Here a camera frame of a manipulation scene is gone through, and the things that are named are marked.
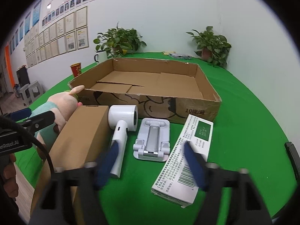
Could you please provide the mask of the person's hand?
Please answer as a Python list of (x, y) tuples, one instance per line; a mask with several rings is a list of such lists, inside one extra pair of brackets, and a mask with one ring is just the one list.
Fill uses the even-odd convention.
[(19, 187), (16, 182), (16, 169), (14, 163), (16, 161), (15, 154), (9, 154), (10, 162), (4, 167), (4, 190), (10, 198), (18, 197)]

